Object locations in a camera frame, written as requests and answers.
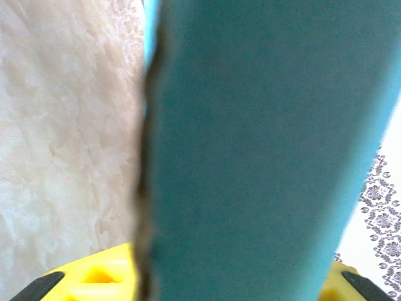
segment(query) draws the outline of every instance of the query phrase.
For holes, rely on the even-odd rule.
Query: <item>white fluffy rug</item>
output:
[[[1,300],[131,238],[143,19],[141,0],[0,0]]]

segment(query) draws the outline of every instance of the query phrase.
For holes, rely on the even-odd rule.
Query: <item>floral pattern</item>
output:
[[[401,301],[401,208],[386,166],[385,156],[379,149],[360,193],[359,207],[366,216],[366,228],[372,232],[370,240],[375,243],[373,251],[380,259],[378,269],[388,288],[386,292]],[[340,257],[337,253],[335,260],[341,261]]]

